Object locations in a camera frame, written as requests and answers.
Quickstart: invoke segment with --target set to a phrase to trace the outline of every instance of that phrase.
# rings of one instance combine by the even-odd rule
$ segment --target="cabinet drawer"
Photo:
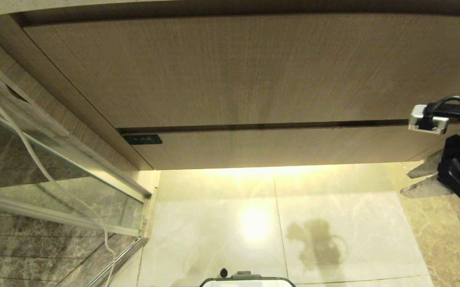
[[[460,95],[460,18],[290,14],[24,27],[116,128],[401,120]]]
[[[133,147],[155,169],[335,165],[421,160],[445,138],[406,126],[175,132]]]

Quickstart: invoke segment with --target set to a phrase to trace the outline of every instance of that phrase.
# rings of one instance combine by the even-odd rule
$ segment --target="wood grain panel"
[[[444,136],[406,126],[182,132],[134,147],[157,169],[335,165],[408,161],[458,132],[458,125]]]
[[[399,13],[460,16],[460,0],[183,0],[24,11],[31,24],[94,20],[292,13]]]
[[[460,18],[297,14],[24,30],[117,128],[407,118],[460,94]]]
[[[41,85],[86,124],[69,125],[67,126],[70,128],[69,132],[79,138],[100,136],[135,167],[142,170],[151,169],[150,165],[123,140],[114,127],[40,51],[21,29],[17,20],[17,17],[11,15],[0,16],[0,45]],[[86,133],[86,126],[90,127],[97,135]],[[97,142],[96,138],[84,140]]]
[[[86,162],[92,161],[90,159],[92,158],[93,161],[97,161],[97,165],[103,165],[121,177],[136,191],[147,193],[135,182],[138,169],[44,89],[42,85],[15,62],[1,47],[0,85],[8,85],[15,93],[29,103],[29,105],[26,104],[25,115],[30,116],[30,120],[33,119],[40,123],[37,129],[47,131],[45,134],[57,134],[58,138],[69,143],[70,147],[75,147],[71,151],[65,149],[66,153],[69,152],[71,156],[75,153],[84,153],[84,156],[90,156],[86,157],[88,159]],[[5,96],[9,101],[13,99],[14,102],[24,103],[16,100],[15,96],[9,95],[9,92]],[[79,126],[79,128],[84,127],[83,130],[86,136],[80,138],[72,136],[68,130],[73,125]]]

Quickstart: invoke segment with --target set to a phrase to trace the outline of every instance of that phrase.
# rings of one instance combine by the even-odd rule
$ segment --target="black cable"
[[[435,105],[433,105],[431,107],[430,110],[427,110],[425,112],[425,115],[429,116],[431,118],[433,116],[433,113],[435,112],[435,110],[437,110],[440,106],[442,106],[443,104],[449,102],[450,100],[456,100],[456,101],[460,102],[460,96],[447,96],[447,97],[443,98],[442,100],[439,100]]]

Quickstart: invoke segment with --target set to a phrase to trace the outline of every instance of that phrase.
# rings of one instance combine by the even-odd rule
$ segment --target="white tile floor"
[[[223,267],[316,287],[433,286],[382,165],[163,171],[153,218],[112,287],[194,287]]]

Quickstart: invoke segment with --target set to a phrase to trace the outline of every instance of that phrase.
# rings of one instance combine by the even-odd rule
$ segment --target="white cable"
[[[86,204],[86,202],[84,202],[83,200],[77,198],[75,195],[73,194],[70,194],[69,191],[66,191],[66,189],[64,189],[62,187],[62,185],[60,185],[59,183],[57,183],[52,177],[51,175],[47,172],[46,168],[42,165],[42,162],[40,162],[39,158],[37,157],[37,155],[35,154],[35,151],[33,151],[33,149],[31,148],[31,145],[28,141],[28,139],[26,138],[26,136],[24,135],[23,131],[19,128],[19,126],[16,124],[16,122],[14,120],[12,120],[12,118],[5,112],[5,110],[2,108],[2,106],[0,106],[0,114],[4,117],[4,119],[14,128],[14,130],[17,132],[17,135],[21,138],[21,140],[23,141],[23,144],[24,146],[26,147],[26,150],[28,151],[28,153],[30,154],[31,158],[33,158],[33,161],[35,162],[35,164],[37,165],[37,167],[39,167],[40,171],[42,171],[42,174],[47,178],[47,180],[49,180],[51,183],[53,183],[60,191],[62,191],[63,193],[67,194],[68,196],[70,196],[71,198],[73,198],[74,200],[77,200],[78,202],[80,202],[82,205],[84,205],[86,208],[88,208],[91,212],[93,212],[93,214],[95,214],[95,216],[97,217],[97,219],[100,221],[100,226],[102,227],[102,229],[104,229],[104,245],[106,247],[106,249],[111,252],[111,254],[113,255],[113,264],[111,265],[111,270],[110,270],[110,274],[108,275],[108,279],[106,280],[106,287],[108,287],[109,283],[110,283],[110,280],[111,280],[111,275],[113,274],[113,268],[115,267],[115,261],[116,261],[116,258],[117,258],[117,254],[115,253],[115,251],[113,251],[110,246],[108,245],[108,230],[106,229],[106,224],[104,224],[104,220],[102,220],[101,216],[99,216],[99,214],[97,214],[97,211],[95,211],[92,207],[90,207],[90,205]]]

